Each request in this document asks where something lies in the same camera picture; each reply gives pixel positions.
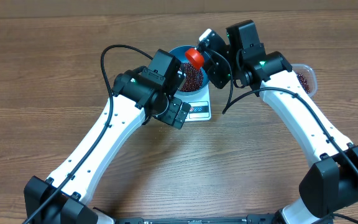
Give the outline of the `red measuring scoop blue handle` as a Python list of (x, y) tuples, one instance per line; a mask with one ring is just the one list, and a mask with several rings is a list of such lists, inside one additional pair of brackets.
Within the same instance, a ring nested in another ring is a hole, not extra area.
[(204, 57), (196, 48), (188, 49), (185, 52), (185, 57), (197, 70), (204, 65)]

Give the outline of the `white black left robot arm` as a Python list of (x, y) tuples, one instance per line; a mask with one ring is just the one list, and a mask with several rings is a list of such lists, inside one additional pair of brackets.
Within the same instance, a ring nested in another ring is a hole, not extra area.
[(120, 73), (107, 84), (108, 101), (76, 149), (46, 180), (33, 176), (24, 188), (26, 223), (115, 223), (90, 209), (104, 172), (126, 140), (155, 118), (181, 129), (190, 105), (175, 97), (184, 84), (181, 61), (157, 50), (148, 66)]

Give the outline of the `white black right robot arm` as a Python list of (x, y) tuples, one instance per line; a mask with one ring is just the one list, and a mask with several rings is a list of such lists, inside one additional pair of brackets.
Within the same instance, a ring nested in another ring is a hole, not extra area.
[(265, 51), (253, 21), (229, 26), (225, 37), (206, 30), (190, 59), (216, 88), (249, 86), (301, 146), (310, 168), (300, 197), (274, 214), (272, 223), (329, 223), (338, 210), (358, 202), (358, 145), (325, 117), (289, 61)]

